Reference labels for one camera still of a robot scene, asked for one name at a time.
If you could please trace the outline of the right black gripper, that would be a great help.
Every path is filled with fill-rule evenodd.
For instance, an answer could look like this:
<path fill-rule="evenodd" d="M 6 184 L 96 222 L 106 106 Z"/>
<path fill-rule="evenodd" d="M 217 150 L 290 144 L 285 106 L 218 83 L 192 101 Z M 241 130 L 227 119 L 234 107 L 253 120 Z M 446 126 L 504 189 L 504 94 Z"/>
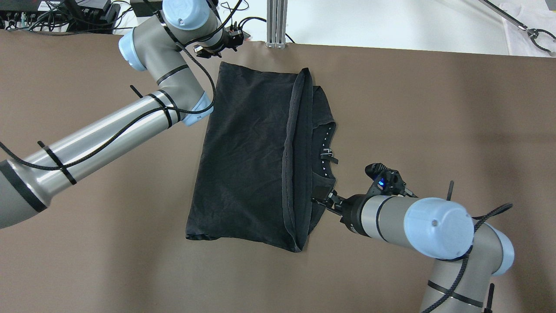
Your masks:
<path fill-rule="evenodd" d="M 326 208 L 326 210 L 342 216 L 340 222 L 353 233 L 368 236 L 363 228 L 363 207 L 369 200 L 366 195 L 353 195 L 347 199 L 338 196 L 335 190 L 313 190 L 311 201 Z"/>

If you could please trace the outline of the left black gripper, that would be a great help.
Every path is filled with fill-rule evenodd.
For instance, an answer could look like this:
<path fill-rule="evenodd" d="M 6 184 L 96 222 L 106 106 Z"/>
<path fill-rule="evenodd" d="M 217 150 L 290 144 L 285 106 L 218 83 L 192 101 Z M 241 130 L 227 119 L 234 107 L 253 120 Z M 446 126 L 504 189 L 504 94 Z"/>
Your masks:
<path fill-rule="evenodd" d="M 221 51 L 226 48 L 237 51 L 237 47 L 244 42 L 244 32 L 240 27 L 230 27 L 228 33 L 218 33 L 207 41 L 200 41 L 193 47 L 197 57 L 210 59 L 213 56 L 221 57 Z"/>

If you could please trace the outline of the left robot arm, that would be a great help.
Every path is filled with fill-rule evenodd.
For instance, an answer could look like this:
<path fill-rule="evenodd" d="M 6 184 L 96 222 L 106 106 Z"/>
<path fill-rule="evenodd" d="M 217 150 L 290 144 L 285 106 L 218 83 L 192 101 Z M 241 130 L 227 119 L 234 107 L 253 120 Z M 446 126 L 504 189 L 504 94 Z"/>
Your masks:
<path fill-rule="evenodd" d="M 196 57 L 236 50 L 245 34 L 221 20 L 206 0 L 164 0 L 161 10 L 119 40 L 121 55 L 137 71 L 148 71 L 157 91 L 45 145 L 28 158 L 1 162 L 0 226 L 13 226 L 44 211 L 53 197 L 151 137 L 179 122 L 190 126 L 213 112 L 214 101 L 189 64 Z M 186 49 L 193 44 L 196 56 Z"/>

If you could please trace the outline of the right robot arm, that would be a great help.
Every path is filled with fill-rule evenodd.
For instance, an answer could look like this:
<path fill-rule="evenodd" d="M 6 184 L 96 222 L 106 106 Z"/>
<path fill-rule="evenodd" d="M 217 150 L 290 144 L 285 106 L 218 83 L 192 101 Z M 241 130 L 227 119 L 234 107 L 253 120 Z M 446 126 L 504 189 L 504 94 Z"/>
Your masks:
<path fill-rule="evenodd" d="M 473 218 L 462 205 L 441 198 L 356 194 L 344 199 L 322 186 L 314 189 L 312 201 L 339 215 L 353 233 L 433 258 L 421 312 L 492 311 L 491 277 L 512 267 L 515 252 L 509 238 L 488 219 L 512 204 Z"/>

